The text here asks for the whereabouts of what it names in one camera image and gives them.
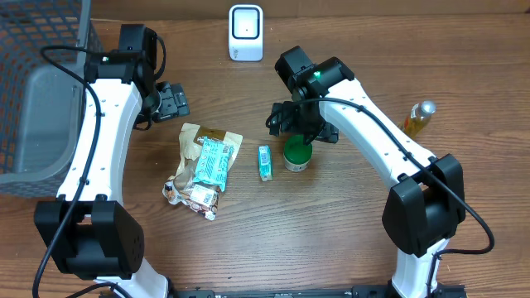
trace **wood grain surface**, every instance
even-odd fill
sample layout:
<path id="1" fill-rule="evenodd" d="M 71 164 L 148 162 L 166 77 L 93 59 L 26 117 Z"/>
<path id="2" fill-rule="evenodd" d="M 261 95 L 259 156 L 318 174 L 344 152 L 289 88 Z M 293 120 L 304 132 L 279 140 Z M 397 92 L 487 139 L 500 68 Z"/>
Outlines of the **wood grain surface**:
<path id="1" fill-rule="evenodd" d="M 265 119 L 290 94 L 273 66 L 301 46 L 315 62 L 331 56 L 355 72 L 371 99 L 399 122 L 423 99 L 438 112 L 417 141 L 464 167 L 466 200 L 489 223 L 497 246 L 486 256 L 447 256 L 439 281 L 465 284 L 469 297 L 528 297 L 530 285 L 530 16 L 344 17 L 266 20 L 264 58 L 228 57 L 226 21 L 148 22 L 163 36 L 163 79 L 183 84 L 191 115 L 133 132 L 123 200 L 146 235 L 147 260 L 178 289 L 311 289 L 383 284 L 396 248 L 381 224 L 388 195 L 375 170 L 348 140 L 314 143 L 309 168 L 283 166 L 285 137 Z M 97 22 L 107 50 L 119 23 Z M 169 205 L 162 184 L 179 161 L 182 123 L 242 134 L 214 222 Z M 274 181 L 258 176 L 258 146 L 272 148 Z M 33 225 L 36 199 L 0 201 L 0 296 L 28 297 L 45 251 Z M 451 248 L 482 248 L 468 217 Z M 53 262 L 41 297 L 89 285 L 61 275 Z"/>
<path id="2" fill-rule="evenodd" d="M 109 20 L 226 19 L 239 0 L 93 0 L 92 17 Z M 530 0 L 248 0 L 270 17 L 352 17 L 523 13 Z"/>

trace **green container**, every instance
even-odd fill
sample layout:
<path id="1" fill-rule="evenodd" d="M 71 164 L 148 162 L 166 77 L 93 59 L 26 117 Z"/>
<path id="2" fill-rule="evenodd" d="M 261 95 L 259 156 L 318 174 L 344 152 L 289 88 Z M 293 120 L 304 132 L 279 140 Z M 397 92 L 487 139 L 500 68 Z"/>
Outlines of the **green container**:
<path id="1" fill-rule="evenodd" d="M 283 147 L 283 160 L 289 171 L 299 172 L 307 168 L 313 155 L 313 145 L 304 145 L 304 136 L 290 137 Z"/>

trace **small green box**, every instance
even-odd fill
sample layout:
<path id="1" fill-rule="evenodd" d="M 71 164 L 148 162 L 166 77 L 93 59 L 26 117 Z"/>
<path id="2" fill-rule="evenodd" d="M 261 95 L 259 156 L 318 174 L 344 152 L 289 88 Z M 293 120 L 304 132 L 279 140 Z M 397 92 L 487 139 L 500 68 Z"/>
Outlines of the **small green box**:
<path id="1" fill-rule="evenodd" d="M 259 176 L 263 181 L 272 180 L 272 155 L 271 148 L 264 145 L 258 148 Z"/>

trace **wire mesh basket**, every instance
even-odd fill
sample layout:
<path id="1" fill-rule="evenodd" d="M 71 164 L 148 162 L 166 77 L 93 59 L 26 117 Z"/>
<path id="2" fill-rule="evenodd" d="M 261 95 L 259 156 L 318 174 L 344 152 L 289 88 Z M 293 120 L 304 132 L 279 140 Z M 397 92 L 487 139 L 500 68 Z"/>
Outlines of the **wire mesh basket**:
<path id="1" fill-rule="evenodd" d="M 80 133 L 83 86 L 48 65 L 48 45 L 103 51 L 90 0 L 0 2 L 0 193 L 55 196 Z M 83 76 L 85 53 L 49 56 Z"/>

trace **white device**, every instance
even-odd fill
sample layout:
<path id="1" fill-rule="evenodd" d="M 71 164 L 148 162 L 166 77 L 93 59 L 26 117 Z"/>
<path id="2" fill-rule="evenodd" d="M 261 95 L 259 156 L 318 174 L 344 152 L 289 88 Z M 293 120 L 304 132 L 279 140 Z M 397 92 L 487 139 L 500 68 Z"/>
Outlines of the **white device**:
<path id="1" fill-rule="evenodd" d="M 263 58 L 263 10 L 258 5 L 237 4 L 230 8 L 229 53 L 235 61 Z"/>

